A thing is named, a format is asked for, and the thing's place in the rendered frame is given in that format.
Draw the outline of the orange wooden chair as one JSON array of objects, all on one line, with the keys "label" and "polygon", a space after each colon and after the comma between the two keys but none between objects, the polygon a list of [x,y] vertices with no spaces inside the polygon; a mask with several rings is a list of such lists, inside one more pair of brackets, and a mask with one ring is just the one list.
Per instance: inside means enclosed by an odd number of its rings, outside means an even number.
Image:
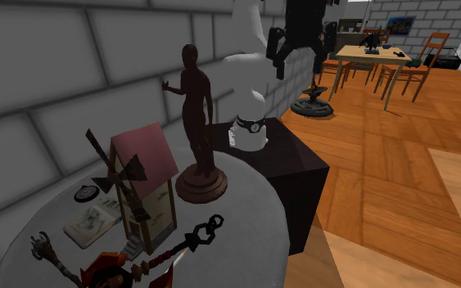
[{"label": "orange wooden chair", "polygon": [[[427,40],[426,44],[424,45],[422,51],[419,54],[419,58],[422,58],[423,53],[429,47],[431,50],[436,49],[436,54],[431,58],[430,64],[427,67],[420,66],[419,68],[408,67],[405,65],[402,70],[400,71],[397,81],[405,82],[405,87],[402,94],[405,93],[407,87],[410,83],[418,83],[418,87],[416,92],[414,93],[414,97],[412,102],[415,102],[417,96],[423,87],[424,83],[426,82],[427,76],[430,73],[431,68],[436,63],[437,57],[440,55],[442,48],[445,46],[445,43],[450,36],[449,33],[440,33],[440,32],[433,32],[429,39]],[[399,69],[398,65],[381,65],[381,70],[379,71],[377,83],[373,92],[376,92],[377,89],[380,87],[383,81],[386,81],[385,87],[383,89],[382,97],[383,99],[387,92],[390,92],[393,87],[393,78],[395,77],[395,73]]]},{"label": "orange wooden chair", "polygon": [[[343,87],[345,81],[347,80],[348,74],[351,70],[352,64],[350,61],[343,61],[342,62],[342,71],[339,81],[341,84],[339,85],[340,88]],[[319,76],[319,80],[317,84],[320,84],[323,73],[327,74],[337,74],[338,70],[338,61],[337,60],[325,60],[321,67],[321,75]]]},{"label": "orange wooden chair", "polygon": [[[364,52],[366,54],[378,55],[378,47],[383,43],[388,41],[390,31],[388,29],[365,29],[365,38],[360,42],[360,46],[364,46]],[[368,67],[368,75],[365,80],[365,83],[368,83],[369,80],[373,80],[375,73],[378,68],[378,63],[361,63],[361,62],[351,62],[351,68],[354,70],[352,77],[355,77],[355,72],[359,66]]]}]

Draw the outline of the black portable radio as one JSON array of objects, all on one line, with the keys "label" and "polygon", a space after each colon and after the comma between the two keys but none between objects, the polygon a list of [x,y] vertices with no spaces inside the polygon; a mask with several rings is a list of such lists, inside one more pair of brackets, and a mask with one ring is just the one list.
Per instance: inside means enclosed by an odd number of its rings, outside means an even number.
[{"label": "black portable radio", "polygon": [[431,51],[427,54],[423,64],[428,67],[432,64],[433,68],[457,70],[461,65],[461,59],[454,48],[450,48],[454,52],[453,55],[439,55],[438,57]]}]

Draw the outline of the red orange toy figure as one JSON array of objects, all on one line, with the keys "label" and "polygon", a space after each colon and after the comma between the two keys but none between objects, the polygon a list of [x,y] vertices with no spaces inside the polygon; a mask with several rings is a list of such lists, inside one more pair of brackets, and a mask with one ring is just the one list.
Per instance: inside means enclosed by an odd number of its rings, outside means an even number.
[{"label": "red orange toy figure", "polygon": [[127,270],[124,265],[128,260],[126,253],[102,252],[85,270],[80,270],[83,288],[133,288],[135,283],[148,276],[150,271],[178,253],[184,255],[186,249],[167,250],[150,261],[133,264]]}]

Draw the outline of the dark cabinet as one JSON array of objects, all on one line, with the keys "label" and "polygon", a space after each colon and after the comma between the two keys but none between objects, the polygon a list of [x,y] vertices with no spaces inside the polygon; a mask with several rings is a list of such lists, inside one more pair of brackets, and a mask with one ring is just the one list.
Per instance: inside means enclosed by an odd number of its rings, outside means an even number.
[{"label": "dark cabinet", "polygon": [[367,36],[367,34],[363,32],[363,24],[363,19],[340,19],[337,26],[337,49],[340,49],[345,45],[358,46],[359,43]]}]

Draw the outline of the colourful wall picture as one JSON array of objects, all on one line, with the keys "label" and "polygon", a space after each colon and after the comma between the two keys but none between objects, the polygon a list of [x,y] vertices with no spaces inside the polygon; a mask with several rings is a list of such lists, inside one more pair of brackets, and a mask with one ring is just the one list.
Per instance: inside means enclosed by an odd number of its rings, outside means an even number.
[{"label": "colourful wall picture", "polygon": [[413,27],[415,16],[391,17],[386,23],[390,35],[408,35]]}]

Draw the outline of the black round pocket watch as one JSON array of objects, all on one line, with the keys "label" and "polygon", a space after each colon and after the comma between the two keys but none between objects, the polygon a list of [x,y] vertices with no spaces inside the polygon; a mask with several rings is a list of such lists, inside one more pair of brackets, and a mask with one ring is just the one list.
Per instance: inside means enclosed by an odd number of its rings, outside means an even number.
[{"label": "black round pocket watch", "polygon": [[74,195],[74,200],[78,203],[86,203],[94,200],[99,194],[99,188],[97,186],[83,185]]}]

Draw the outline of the dark round floor stand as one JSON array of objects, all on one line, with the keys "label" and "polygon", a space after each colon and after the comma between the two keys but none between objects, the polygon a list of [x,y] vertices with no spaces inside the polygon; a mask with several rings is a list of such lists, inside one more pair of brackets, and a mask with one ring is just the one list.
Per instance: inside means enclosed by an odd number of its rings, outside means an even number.
[{"label": "dark round floor stand", "polygon": [[310,87],[303,91],[309,97],[295,100],[291,104],[291,110],[298,115],[309,118],[331,116],[334,112],[333,108],[326,101],[319,99],[319,96],[327,90],[326,87],[315,84],[315,75],[313,75]]}]

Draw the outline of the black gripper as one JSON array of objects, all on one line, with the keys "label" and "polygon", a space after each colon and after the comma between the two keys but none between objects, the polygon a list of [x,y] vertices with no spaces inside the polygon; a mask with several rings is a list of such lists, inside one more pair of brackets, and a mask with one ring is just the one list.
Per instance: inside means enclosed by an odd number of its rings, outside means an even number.
[{"label": "black gripper", "polygon": [[[322,64],[328,53],[334,51],[337,41],[337,22],[323,23],[326,4],[326,0],[287,0],[286,34],[281,28],[271,27],[266,49],[266,57],[277,69],[277,79],[284,79],[286,53],[302,47],[314,50],[313,72],[321,74]],[[285,43],[279,47],[284,36]]]}]

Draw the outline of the black red sceptre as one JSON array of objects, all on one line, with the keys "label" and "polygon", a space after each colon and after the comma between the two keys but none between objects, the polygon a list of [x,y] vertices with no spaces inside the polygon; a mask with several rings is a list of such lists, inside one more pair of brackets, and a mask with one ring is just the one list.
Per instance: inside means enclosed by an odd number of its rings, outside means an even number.
[{"label": "black red sceptre", "polygon": [[148,275],[151,269],[175,256],[180,251],[189,249],[191,252],[195,252],[199,245],[209,245],[215,239],[215,230],[221,227],[223,222],[224,218],[221,215],[214,214],[207,223],[200,223],[194,227],[192,232],[185,233],[185,240],[173,249],[159,254],[148,262],[142,261],[140,265],[134,264],[131,267],[133,279],[141,281],[142,275]]}]

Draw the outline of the dark robot stand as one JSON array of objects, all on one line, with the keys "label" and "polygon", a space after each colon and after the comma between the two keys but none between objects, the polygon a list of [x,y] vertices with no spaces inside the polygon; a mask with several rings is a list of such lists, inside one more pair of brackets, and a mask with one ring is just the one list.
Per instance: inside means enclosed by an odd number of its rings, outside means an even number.
[{"label": "dark robot stand", "polygon": [[276,118],[267,118],[269,142],[260,151],[245,152],[229,145],[230,122],[211,128],[213,147],[248,163],[277,192],[285,209],[289,254],[304,251],[328,176],[329,165]]}]

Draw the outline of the windmill house model pink roof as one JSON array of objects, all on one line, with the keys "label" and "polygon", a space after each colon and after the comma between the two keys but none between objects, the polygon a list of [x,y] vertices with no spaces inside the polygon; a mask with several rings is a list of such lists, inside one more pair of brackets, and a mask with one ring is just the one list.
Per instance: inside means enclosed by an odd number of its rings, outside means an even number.
[{"label": "windmill house model pink roof", "polygon": [[93,182],[105,193],[116,189],[126,238],[153,254],[177,228],[172,178],[179,170],[160,124],[112,137],[109,153],[90,130],[86,138],[107,167]]}]

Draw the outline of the dark clawed staff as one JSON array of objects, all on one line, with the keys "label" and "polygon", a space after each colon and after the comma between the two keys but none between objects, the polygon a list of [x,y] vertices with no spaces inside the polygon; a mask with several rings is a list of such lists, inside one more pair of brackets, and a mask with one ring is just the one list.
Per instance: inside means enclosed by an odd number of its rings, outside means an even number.
[{"label": "dark clawed staff", "polygon": [[39,238],[30,237],[33,246],[31,252],[37,260],[46,259],[49,263],[57,268],[57,270],[66,278],[70,279],[76,284],[78,288],[84,288],[81,280],[77,275],[72,273],[65,265],[59,260],[56,252],[52,248],[49,236],[46,232],[41,231]]}]

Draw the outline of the open pale book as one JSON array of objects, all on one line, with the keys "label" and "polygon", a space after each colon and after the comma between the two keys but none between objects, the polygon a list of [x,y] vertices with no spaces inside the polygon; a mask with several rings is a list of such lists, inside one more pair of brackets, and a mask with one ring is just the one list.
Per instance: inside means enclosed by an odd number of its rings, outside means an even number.
[{"label": "open pale book", "polygon": [[64,233],[81,249],[88,248],[121,220],[119,201],[103,197],[63,227]]}]

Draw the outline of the grey round table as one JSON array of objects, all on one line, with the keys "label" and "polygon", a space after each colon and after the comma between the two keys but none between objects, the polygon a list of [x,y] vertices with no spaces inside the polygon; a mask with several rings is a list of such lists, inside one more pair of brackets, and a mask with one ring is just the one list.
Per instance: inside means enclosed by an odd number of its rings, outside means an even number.
[{"label": "grey round table", "polygon": [[[158,254],[183,241],[213,214],[224,218],[210,245],[187,252],[173,268],[173,288],[283,288],[289,255],[289,235],[282,202],[269,182],[247,163],[215,153],[217,167],[228,178],[226,192],[217,200],[193,205],[174,199],[178,227],[158,247]],[[43,206],[10,244],[0,263],[0,288],[77,288],[46,259],[32,255],[30,238],[44,231],[64,266],[75,275],[102,252],[119,252],[125,244],[121,223],[87,249],[80,249],[63,227],[91,207],[74,195],[86,177]]]}]

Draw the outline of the light wooden dining table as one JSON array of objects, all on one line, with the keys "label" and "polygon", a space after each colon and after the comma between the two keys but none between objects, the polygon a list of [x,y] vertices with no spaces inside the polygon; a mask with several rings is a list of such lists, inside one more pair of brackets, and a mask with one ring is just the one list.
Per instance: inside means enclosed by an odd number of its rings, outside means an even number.
[{"label": "light wooden dining table", "polygon": [[363,62],[363,63],[373,63],[373,64],[381,64],[381,65],[397,65],[397,69],[393,75],[391,83],[389,85],[384,110],[387,110],[387,106],[391,97],[391,93],[393,91],[393,85],[395,81],[398,79],[400,72],[404,68],[405,64],[410,62],[412,59],[405,55],[404,57],[395,56],[394,53],[400,53],[402,50],[398,47],[392,47],[389,49],[384,49],[382,47],[378,48],[379,54],[367,54],[363,47],[353,46],[353,45],[345,45],[342,49],[338,51],[336,54],[338,60],[337,66],[337,75],[332,86],[331,93],[329,95],[328,100],[332,100],[332,96],[336,89],[339,87],[339,83],[341,81],[341,73],[342,73],[342,66],[344,61],[351,61],[351,62]]}]

